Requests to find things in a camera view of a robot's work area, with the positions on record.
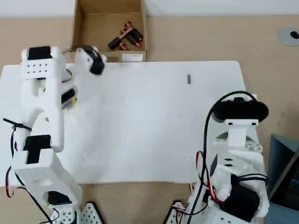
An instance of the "cardboard box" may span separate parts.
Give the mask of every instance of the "cardboard box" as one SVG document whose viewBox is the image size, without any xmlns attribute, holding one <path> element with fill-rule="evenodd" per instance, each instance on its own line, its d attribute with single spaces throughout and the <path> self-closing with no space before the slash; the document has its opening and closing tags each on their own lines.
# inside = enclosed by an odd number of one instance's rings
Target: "cardboard box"
<svg viewBox="0 0 299 224">
<path fill-rule="evenodd" d="M 136 47 L 124 38 L 122 42 L 129 51 L 110 50 L 108 43 L 120 35 L 125 21 L 131 21 L 143 35 L 142 47 Z M 145 23 L 143 0 L 77 0 L 72 45 L 96 46 L 107 56 L 108 62 L 144 62 L 147 49 Z"/>
</svg>

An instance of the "white label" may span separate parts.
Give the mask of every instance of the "white label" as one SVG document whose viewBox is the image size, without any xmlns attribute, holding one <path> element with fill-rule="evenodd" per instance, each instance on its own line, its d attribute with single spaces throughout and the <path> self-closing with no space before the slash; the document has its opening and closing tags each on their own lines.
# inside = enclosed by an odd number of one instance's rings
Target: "white label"
<svg viewBox="0 0 299 224">
<path fill-rule="evenodd" d="M 143 54 L 122 54 L 123 62 L 142 62 Z"/>
</svg>

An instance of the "white foam board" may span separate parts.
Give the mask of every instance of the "white foam board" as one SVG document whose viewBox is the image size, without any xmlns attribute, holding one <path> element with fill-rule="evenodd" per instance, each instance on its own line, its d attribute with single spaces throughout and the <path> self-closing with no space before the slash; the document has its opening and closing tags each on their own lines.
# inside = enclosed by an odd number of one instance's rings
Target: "white foam board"
<svg viewBox="0 0 299 224">
<path fill-rule="evenodd" d="M 233 61 L 108 63 L 101 76 L 81 74 L 75 83 L 78 103 L 64 114 L 65 148 L 58 156 L 78 183 L 197 181 L 195 154 L 208 110 L 224 94 L 245 90 Z M 0 118 L 19 121 L 20 87 L 20 66 L 5 66 Z M 38 117 L 32 134 L 47 134 L 46 117 Z M 0 123 L 1 186 L 12 160 L 10 127 Z M 208 161 L 212 139 L 225 131 L 211 120 Z M 249 136 L 257 140 L 254 128 Z M 17 184 L 13 175 L 11 184 Z"/>
</svg>

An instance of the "light wood surface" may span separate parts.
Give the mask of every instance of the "light wood surface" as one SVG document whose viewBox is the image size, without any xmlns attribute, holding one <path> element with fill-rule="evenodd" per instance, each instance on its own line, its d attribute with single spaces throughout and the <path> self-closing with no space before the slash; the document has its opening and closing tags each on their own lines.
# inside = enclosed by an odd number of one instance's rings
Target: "light wood surface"
<svg viewBox="0 0 299 224">
<path fill-rule="evenodd" d="M 299 16 L 152 17 L 148 61 L 237 60 L 247 90 L 265 102 L 270 115 L 257 128 L 269 156 L 270 134 L 299 140 L 299 48 L 282 45 L 277 31 L 299 29 Z M 0 20 L 0 66 L 20 62 L 23 48 L 71 43 L 72 19 Z M 95 201 L 107 223 L 162 223 L 174 199 L 187 200 L 185 184 L 84 185 L 84 200 Z M 31 224 L 44 217 L 21 190 L 7 199 L 0 189 L 3 222 Z"/>
</svg>

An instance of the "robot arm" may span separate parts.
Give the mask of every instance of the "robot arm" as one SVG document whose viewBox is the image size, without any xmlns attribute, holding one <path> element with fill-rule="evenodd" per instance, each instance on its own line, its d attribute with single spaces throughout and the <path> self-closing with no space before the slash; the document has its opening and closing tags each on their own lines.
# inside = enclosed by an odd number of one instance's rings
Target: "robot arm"
<svg viewBox="0 0 299 224">
<path fill-rule="evenodd" d="M 212 117 L 227 126 L 228 132 L 213 142 L 216 156 L 209 167 L 200 158 L 204 152 L 197 153 L 200 182 L 191 187 L 186 208 L 179 201 L 174 203 L 166 224 L 178 220 L 182 224 L 257 224 L 257 217 L 265 217 L 269 200 L 263 148 L 247 136 L 247 129 L 256 127 L 269 111 L 252 98 L 229 97 L 212 107 Z"/>
<path fill-rule="evenodd" d="M 66 171 L 57 153 L 64 148 L 64 114 L 62 109 L 76 98 L 74 78 L 81 73 L 100 75 L 106 58 L 97 49 L 77 49 L 75 63 L 66 67 L 57 47 L 23 50 L 21 63 L 22 96 L 20 123 L 28 128 L 14 127 L 17 151 L 12 170 L 25 182 L 26 189 L 42 205 L 70 214 L 64 224 L 72 223 L 80 214 L 81 187 Z M 50 125 L 47 135 L 31 136 L 37 116 L 45 112 Z"/>
</svg>

